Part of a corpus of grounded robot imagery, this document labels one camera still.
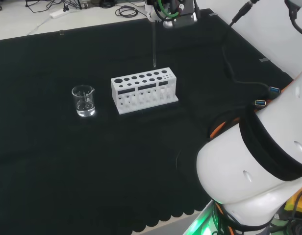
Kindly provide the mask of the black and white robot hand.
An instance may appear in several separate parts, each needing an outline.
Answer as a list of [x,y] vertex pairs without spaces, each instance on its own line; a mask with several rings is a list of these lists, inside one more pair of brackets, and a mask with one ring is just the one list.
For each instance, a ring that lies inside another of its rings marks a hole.
[[196,0],[145,0],[145,11],[150,22],[165,28],[192,25],[200,17]]

